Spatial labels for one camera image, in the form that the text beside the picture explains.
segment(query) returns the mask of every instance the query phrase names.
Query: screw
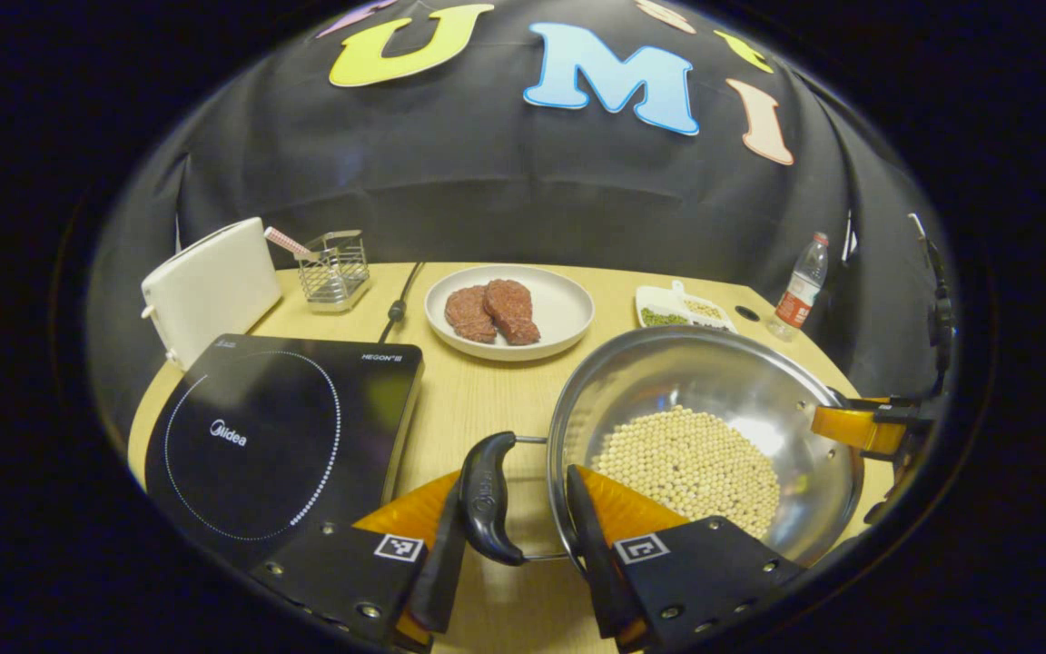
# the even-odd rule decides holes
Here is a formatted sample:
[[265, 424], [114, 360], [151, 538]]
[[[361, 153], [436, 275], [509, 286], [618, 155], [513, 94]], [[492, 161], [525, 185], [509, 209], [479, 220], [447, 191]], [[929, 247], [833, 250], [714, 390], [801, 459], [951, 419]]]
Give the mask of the screw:
[[382, 616], [382, 609], [377, 608], [373, 604], [358, 604], [358, 613], [377, 621], [378, 617]]

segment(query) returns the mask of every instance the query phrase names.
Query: power cord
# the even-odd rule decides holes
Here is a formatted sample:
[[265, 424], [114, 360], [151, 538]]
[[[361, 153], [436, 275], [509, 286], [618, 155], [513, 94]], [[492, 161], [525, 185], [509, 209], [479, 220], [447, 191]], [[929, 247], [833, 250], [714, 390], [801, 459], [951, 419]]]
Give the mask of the power cord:
[[382, 330], [382, 338], [378, 339], [378, 344], [386, 342], [386, 336], [389, 336], [389, 331], [394, 326], [395, 322], [402, 322], [403, 318], [406, 318], [406, 293], [410, 291], [410, 283], [414, 281], [415, 274], [418, 274], [418, 269], [423, 268], [424, 262], [418, 262], [414, 265], [414, 268], [410, 269], [410, 274], [406, 277], [406, 285], [403, 286], [403, 294], [400, 295], [394, 303], [389, 306], [389, 311], [386, 315], [389, 316], [389, 322], [386, 322], [385, 330]]

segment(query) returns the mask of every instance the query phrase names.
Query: raw meat patty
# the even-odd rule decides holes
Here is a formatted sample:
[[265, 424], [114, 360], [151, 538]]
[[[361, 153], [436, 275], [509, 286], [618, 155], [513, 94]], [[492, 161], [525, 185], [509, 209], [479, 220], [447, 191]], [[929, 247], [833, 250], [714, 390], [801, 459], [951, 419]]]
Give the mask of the raw meat patty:
[[482, 309], [485, 286], [471, 286], [454, 291], [447, 298], [447, 322], [460, 339], [478, 343], [495, 342], [495, 326], [491, 315]]
[[527, 346], [540, 339], [540, 329], [531, 322], [531, 291], [514, 278], [492, 278], [482, 308], [513, 346]]

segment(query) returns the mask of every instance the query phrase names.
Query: white toaster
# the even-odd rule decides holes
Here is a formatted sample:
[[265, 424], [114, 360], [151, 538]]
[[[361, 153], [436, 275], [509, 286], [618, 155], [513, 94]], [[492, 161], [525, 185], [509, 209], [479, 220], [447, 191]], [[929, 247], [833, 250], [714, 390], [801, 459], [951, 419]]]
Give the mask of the white toaster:
[[182, 369], [221, 334], [245, 334], [281, 297], [260, 218], [211, 232], [141, 283], [167, 360]]

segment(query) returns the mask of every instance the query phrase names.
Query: wire utensil holder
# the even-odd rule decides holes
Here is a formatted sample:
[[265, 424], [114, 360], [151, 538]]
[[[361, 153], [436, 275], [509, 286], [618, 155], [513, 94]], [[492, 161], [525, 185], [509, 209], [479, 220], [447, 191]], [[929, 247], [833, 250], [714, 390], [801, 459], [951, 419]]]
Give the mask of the wire utensil holder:
[[309, 252], [294, 253], [301, 289], [314, 313], [341, 313], [353, 309], [369, 288], [369, 265], [361, 245], [361, 229], [329, 231], [304, 245]]

